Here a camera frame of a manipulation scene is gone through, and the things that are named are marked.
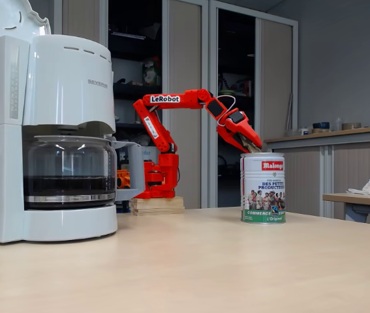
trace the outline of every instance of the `countertop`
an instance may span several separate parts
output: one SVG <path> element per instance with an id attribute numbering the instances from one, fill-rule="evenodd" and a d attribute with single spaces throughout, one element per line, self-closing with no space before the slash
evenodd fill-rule
<path id="1" fill-rule="evenodd" d="M 342 135 L 352 135 L 352 134 L 363 134 L 370 132 L 370 127 L 363 127 L 363 128 L 356 128 L 356 129 L 348 129 L 348 130 L 340 130 L 337 132 L 321 132 L 318 134 L 310 134 L 304 136 L 286 136 L 280 138 L 273 138 L 264 140 L 265 143 L 271 142 L 287 142 L 290 140 L 306 140 L 311 138 L 321 138 L 321 137 L 332 137 L 332 136 L 342 136 Z"/>
<path id="2" fill-rule="evenodd" d="M 104 238 L 0 245 L 0 312 L 370 312 L 370 224 L 239 216 L 123 214 Z"/>
<path id="3" fill-rule="evenodd" d="M 347 192 L 341 194 L 323 194 L 322 199 L 325 201 L 370 205 L 370 194 L 351 194 Z"/>

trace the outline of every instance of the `coffee maker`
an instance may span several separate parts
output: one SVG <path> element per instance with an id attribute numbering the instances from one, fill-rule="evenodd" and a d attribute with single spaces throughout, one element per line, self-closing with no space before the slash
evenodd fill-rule
<path id="1" fill-rule="evenodd" d="M 141 147 L 115 141 L 111 54 L 51 35 L 28 0 L 0 0 L 0 243 L 117 231 L 116 200 L 144 189 Z M 116 188 L 127 147 L 131 188 Z"/>

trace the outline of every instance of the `wooden block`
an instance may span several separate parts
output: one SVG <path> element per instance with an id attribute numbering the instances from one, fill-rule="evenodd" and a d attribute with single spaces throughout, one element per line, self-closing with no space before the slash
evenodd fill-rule
<path id="1" fill-rule="evenodd" d="M 129 204 L 134 215 L 181 213 L 184 210 L 182 197 L 131 199 Z"/>
<path id="2" fill-rule="evenodd" d="M 159 211 L 159 212 L 134 212 L 135 216 L 142 216 L 142 215 L 161 215 L 161 214 L 180 214 L 183 213 L 183 211 Z"/>

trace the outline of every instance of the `red robot arm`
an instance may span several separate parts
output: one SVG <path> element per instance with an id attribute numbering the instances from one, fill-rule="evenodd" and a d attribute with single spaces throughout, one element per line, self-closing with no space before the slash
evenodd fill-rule
<path id="1" fill-rule="evenodd" d="M 146 190 L 137 198 L 173 198 L 177 186 L 179 156 L 177 146 L 169 131 L 160 122 L 156 110 L 206 108 L 217 121 L 217 132 L 224 140 L 245 153 L 260 152 L 262 142 L 250 127 L 249 119 L 237 108 L 227 108 L 218 98 L 205 89 L 188 90 L 169 95 L 146 95 L 134 103 L 134 108 L 143 121 L 159 154 L 159 164 L 144 162 Z"/>

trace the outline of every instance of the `green label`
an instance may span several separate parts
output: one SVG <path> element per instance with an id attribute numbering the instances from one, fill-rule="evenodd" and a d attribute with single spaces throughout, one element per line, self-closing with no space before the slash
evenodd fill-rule
<path id="1" fill-rule="evenodd" d="M 271 210 L 242 210 L 241 220 L 247 223 L 281 224 L 286 222 L 286 211 L 278 207 Z"/>

